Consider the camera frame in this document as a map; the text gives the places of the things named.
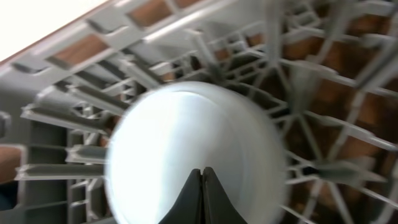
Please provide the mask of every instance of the white disc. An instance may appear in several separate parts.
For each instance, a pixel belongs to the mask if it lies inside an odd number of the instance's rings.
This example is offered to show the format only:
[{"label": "white disc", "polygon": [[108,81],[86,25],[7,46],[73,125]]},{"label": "white disc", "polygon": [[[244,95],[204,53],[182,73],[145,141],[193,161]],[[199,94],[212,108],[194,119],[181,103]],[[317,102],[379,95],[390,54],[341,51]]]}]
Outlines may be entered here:
[{"label": "white disc", "polygon": [[212,167],[248,223],[274,222],[287,194],[284,148],[265,111],[207,83],[176,83],[139,100],[117,126],[107,160],[120,224],[161,221],[192,169]]}]

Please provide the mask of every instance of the black plastic part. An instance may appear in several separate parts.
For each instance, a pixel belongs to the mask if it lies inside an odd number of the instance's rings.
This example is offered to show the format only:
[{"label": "black plastic part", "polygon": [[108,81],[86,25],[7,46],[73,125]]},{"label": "black plastic part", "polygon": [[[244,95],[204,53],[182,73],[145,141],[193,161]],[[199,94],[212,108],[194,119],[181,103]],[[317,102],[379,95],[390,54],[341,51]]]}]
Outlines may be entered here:
[{"label": "black plastic part", "polygon": [[159,223],[199,224],[201,223],[201,208],[202,192],[200,170],[193,169],[173,207]]},{"label": "black plastic part", "polygon": [[229,201],[211,167],[194,169],[160,224],[247,224]]},{"label": "black plastic part", "polygon": [[211,167],[206,167],[203,171],[202,182],[206,224],[246,223],[229,201],[223,186]]}]

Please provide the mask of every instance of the brown wood surface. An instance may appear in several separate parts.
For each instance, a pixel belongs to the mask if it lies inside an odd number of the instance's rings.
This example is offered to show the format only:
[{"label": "brown wood surface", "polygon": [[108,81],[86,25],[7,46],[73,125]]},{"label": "brown wood surface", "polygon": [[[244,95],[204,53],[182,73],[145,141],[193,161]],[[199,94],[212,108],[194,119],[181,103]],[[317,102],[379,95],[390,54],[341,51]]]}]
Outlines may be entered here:
[{"label": "brown wood surface", "polygon": [[16,147],[0,146],[0,184],[14,180],[21,164],[21,151]]}]

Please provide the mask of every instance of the white round cap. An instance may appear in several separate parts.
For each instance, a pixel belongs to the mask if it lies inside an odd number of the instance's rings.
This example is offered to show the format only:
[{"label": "white round cap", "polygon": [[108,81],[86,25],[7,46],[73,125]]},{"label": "white round cap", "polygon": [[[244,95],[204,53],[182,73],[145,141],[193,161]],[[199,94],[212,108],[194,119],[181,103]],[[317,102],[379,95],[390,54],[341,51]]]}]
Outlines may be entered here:
[{"label": "white round cap", "polygon": [[192,169],[212,167],[248,223],[274,222],[287,194],[284,148],[266,112],[207,83],[176,83],[140,99],[118,124],[107,160],[120,224],[160,222]]}]

